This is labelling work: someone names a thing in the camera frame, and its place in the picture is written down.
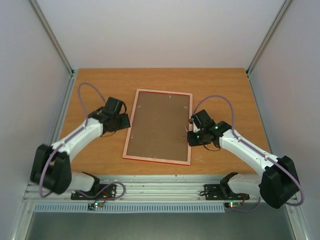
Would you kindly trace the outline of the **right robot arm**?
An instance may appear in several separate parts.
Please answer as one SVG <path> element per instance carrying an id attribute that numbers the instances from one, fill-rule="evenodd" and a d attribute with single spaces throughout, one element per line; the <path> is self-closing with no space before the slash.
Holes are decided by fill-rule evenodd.
<path id="1" fill-rule="evenodd" d="M 232 172 L 222 178 L 219 185 L 225 199 L 236 194 L 247 194 L 260 197 L 270 207 L 279 209 L 300 190 L 295 164 L 288 156 L 278 157 L 262 150 L 227 122 L 214 122 L 204 109 L 193 114 L 189 123 L 194 128 L 187 132 L 189 146 L 213 144 L 231 152 L 256 172 L 255 176 Z"/>

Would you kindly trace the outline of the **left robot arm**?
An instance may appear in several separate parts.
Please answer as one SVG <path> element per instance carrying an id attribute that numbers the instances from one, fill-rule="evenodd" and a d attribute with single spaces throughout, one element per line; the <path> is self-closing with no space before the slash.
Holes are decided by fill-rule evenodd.
<path id="1" fill-rule="evenodd" d="M 41 144 L 36 149 L 30 181 L 38 184 L 42 198 L 46 197 L 43 189 L 58 195 L 67 190 L 96 195 L 98 178 L 85 172 L 73 172 L 71 163 L 94 139 L 130 126 L 126 104 L 109 97 L 104 106 L 88 114 L 83 123 L 66 137 L 51 145 Z"/>

